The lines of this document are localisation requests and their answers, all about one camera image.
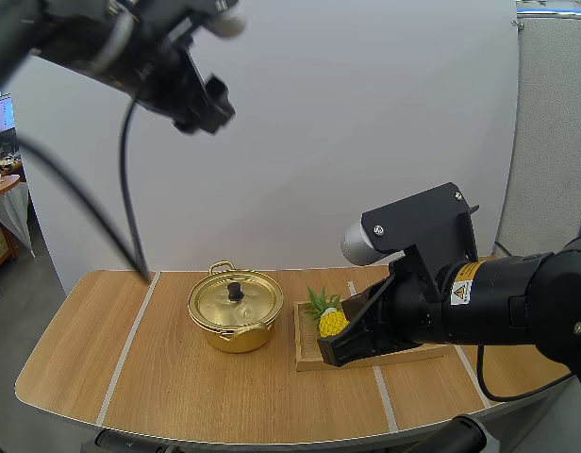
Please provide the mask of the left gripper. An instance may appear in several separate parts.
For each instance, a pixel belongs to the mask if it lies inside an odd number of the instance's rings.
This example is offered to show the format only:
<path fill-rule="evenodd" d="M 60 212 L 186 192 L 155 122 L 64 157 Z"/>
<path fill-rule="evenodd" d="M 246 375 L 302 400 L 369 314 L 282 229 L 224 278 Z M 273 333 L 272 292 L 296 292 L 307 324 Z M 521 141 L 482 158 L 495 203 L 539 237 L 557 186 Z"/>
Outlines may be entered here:
<path fill-rule="evenodd" d="M 169 117 L 182 133 L 215 135 L 236 111 L 227 85 L 215 74 L 204 78 L 191 50 L 181 44 L 134 44 L 144 107 Z"/>

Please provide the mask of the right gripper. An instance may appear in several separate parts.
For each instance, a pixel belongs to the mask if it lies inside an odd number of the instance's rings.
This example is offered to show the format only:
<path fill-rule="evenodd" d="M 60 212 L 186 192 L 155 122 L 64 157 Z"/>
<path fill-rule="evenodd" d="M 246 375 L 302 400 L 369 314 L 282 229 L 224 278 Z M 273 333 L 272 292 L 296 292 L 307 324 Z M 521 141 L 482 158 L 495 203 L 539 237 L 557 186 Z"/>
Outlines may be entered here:
<path fill-rule="evenodd" d="M 324 363 L 342 367 L 445 342 L 445 252 L 438 245 L 415 244 L 404 253 L 389 264 L 387 278 L 341 303 L 350 323 L 341 333 L 318 340 Z"/>

